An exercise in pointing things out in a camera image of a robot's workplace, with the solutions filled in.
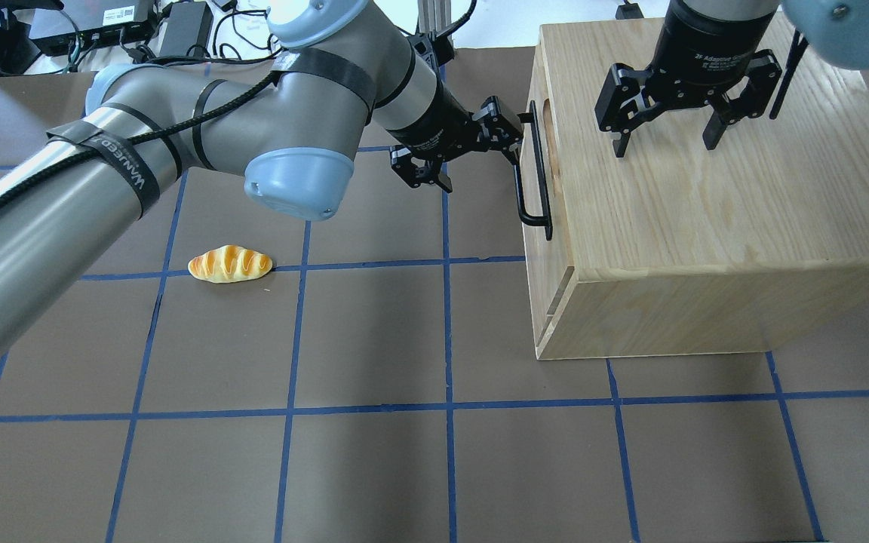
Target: barcode label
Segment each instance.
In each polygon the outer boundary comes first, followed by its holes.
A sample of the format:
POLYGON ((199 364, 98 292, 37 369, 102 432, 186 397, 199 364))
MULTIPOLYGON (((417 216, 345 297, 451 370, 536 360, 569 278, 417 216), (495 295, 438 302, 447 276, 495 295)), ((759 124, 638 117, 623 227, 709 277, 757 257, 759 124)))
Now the barcode label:
POLYGON ((134 6, 103 11, 103 26, 107 24, 119 24, 121 22, 132 22, 134 21, 135 13, 136 8, 134 6))

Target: black handle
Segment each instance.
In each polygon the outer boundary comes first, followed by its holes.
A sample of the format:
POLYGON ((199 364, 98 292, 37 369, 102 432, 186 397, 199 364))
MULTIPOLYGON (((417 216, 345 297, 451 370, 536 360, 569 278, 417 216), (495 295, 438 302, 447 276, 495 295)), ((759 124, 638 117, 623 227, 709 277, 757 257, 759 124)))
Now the black handle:
POLYGON ((535 110, 535 100, 531 100, 531 102, 528 103, 528 113, 518 115, 518 120, 522 121, 522 123, 531 124, 532 126, 532 147, 535 149, 535 170, 538 173, 539 196, 542 201, 541 216, 534 216, 534 214, 529 214, 527 210, 525 210, 525 191, 522 189, 521 185, 521 166, 518 164, 517 157, 515 157, 514 154, 511 154, 509 161, 511 162, 511 168, 514 169, 514 189, 516 189, 516 192, 518 193, 518 219, 528 226, 544 226, 545 240, 551 241, 552 213, 551 206, 549 206, 548 203, 548 184, 545 182, 545 164, 542 162, 542 144, 539 140, 539 116, 538 111, 535 110))

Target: black strap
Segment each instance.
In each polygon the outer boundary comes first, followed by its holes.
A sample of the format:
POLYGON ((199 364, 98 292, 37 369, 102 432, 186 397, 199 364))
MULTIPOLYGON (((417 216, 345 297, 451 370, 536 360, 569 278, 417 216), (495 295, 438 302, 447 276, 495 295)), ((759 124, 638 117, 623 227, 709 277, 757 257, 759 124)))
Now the black strap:
MULTIPOLYGON (((118 102, 104 102, 103 107, 111 107, 113 109, 123 111, 123 113, 131 114, 137 120, 141 121, 141 123, 149 127, 150 130, 163 130, 163 127, 160 127, 159 123, 156 123, 156 121, 152 120, 145 113, 142 113, 142 111, 138 111, 132 107, 127 106, 127 104, 118 102)), ((183 161, 182 159, 180 159, 180 151, 177 149, 177 145, 173 143, 173 140, 170 137, 162 137, 159 139, 163 142, 163 144, 166 145, 166 148, 170 150, 170 155, 173 156, 173 165, 177 166, 177 175, 179 176, 183 172, 183 161)))
POLYGON ((309 73, 324 77, 324 79, 347 87, 352 93, 358 95, 365 106, 368 106, 368 114, 375 108, 377 89, 371 76, 361 66, 334 53, 321 51, 317 48, 290 51, 278 56, 273 61, 273 65, 270 66, 270 71, 309 73))
MULTIPOLYGON (((197 97, 196 107, 193 108, 193 117, 199 117, 203 113, 204 108, 207 107, 207 100, 210 99, 210 95, 213 93, 213 89, 219 87, 220 83, 225 81, 226 79, 214 79, 203 90, 200 90, 200 97, 197 97)), ((215 170, 216 168, 207 159, 207 152, 203 149, 202 128, 203 124, 196 124, 193 127, 193 151, 196 152, 197 158, 200 158, 200 164, 203 164, 204 168, 215 170)))
POLYGON ((414 65, 417 62, 415 60, 416 58, 417 55, 414 54, 414 49, 411 49, 411 61, 410 64, 407 65, 407 72, 404 73, 404 79, 401 79, 401 83, 398 83, 398 86, 394 90, 391 90, 389 95, 383 97, 381 100, 377 100, 377 103, 375 104, 376 109, 387 106, 387 104, 394 102, 394 99, 401 95, 401 91, 404 90, 404 87, 411 82, 411 75, 414 75, 414 65))
POLYGON ((51 137, 49 141, 59 139, 99 151, 104 161, 123 176, 136 193, 141 209, 140 217, 159 199, 159 183, 127 139, 107 133, 87 121, 72 121, 52 128, 46 134, 51 137))

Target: toy bread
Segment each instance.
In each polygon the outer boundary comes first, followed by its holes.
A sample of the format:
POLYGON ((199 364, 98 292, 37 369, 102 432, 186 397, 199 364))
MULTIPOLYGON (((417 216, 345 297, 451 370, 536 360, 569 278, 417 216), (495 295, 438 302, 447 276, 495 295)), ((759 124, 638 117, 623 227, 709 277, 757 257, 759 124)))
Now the toy bread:
POLYGON ((235 283, 262 278, 273 269, 273 260, 263 253, 238 245, 223 245, 204 252, 186 265, 190 275, 211 283, 235 283))

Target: wooden surface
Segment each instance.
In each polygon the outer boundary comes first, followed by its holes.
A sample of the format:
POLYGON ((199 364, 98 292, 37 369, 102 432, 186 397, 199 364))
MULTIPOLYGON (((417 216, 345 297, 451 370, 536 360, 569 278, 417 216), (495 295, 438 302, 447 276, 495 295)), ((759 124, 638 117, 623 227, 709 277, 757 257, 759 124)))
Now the wooden surface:
MULTIPOLYGON (((540 357, 761 351, 869 297, 859 73, 811 49, 776 121, 741 121, 710 152, 710 108, 669 112, 618 159, 594 103, 610 64, 648 63, 661 24, 542 27, 530 99, 551 122, 555 237, 525 229, 540 357)), ((792 32, 777 17, 762 46, 784 59, 792 32)))

